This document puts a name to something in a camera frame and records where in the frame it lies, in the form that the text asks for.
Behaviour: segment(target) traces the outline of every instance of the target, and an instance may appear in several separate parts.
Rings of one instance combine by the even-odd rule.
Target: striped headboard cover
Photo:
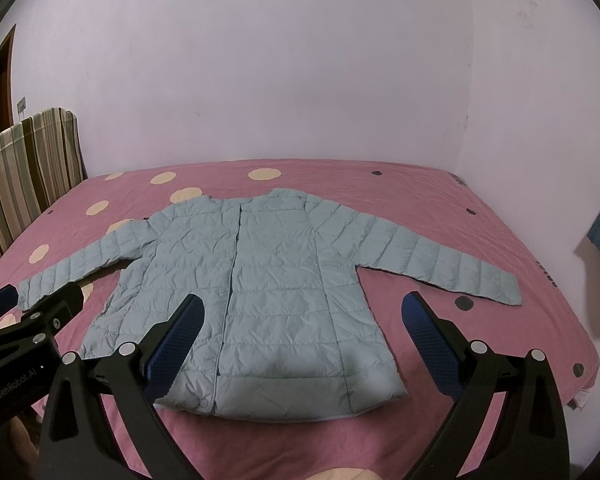
[[[84,180],[75,116],[49,108],[0,133],[0,256]]]

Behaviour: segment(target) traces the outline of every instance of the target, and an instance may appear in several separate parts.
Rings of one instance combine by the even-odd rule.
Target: pink bed sheet
[[[279,170],[280,176],[253,180],[248,174],[257,168]],[[157,179],[162,184],[150,182],[169,171],[175,175],[171,180],[173,175],[168,174]],[[188,187],[199,187],[216,198],[256,196],[273,187],[289,187],[335,200],[513,272],[524,302],[509,307],[474,298],[473,308],[460,310],[454,304],[457,294],[403,276],[359,269],[368,303],[410,394],[355,418],[301,424],[261,424],[159,410],[177,443],[208,480],[305,480],[334,468],[368,470],[369,478],[401,479],[451,407],[451,400],[436,390],[402,325],[400,303],[412,290],[419,291],[438,316],[452,320],[469,340],[479,338],[496,352],[519,356],[532,348],[542,349],[563,403],[593,386],[600,363],[596,349],[560,290],[495,213],[467,186],[440,170],[382,162],[248,160],[133,171],[109,180],[90,178],[53,204],[9,248],[0,260],[0,287],[17,284],[97,240],[115,222],[145,218],[167,207],[174,192]],[[106,208],[86,214],[101,201],[108,201]],[[30,255],[44,244],[48,252],[30,263]],[[61,352],[78,348],[118,276],[119,271],[93,283],[83,311],[58,335]],[[584,367],[580,377],[574,374],[574,364]],[[479,463],[500,401],[493,403],[465,471]],[[146,472],[109,399],[106,405],[129,465]]]

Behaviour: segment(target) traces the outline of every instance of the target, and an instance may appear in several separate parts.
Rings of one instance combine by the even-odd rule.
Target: gray polka dot
[[[456,298],[456,307],[464,311],[471,310],[474,307],[474,300],[466,296],[460,296]]]
[[[462,180],[459,176],[457,176],[456,174],[453,173],[449,173],[449,175],[451,175],[453,177],[453,180],[455,180],[458,184],[460,184],[461,186],[466,186],[466,182],[464,180]]]

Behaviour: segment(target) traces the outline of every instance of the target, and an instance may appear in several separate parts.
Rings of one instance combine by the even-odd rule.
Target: light blue puffer jacket
[[[395,223],[291,189],[201,196],[133,220],[19,285],[20,307],[133,260],[80,354],[111,354],[183,298],[205,323],[170,392],[174,409],[256,420],[352,416],[406,394],[356,266],[516,305],[516,278]]]

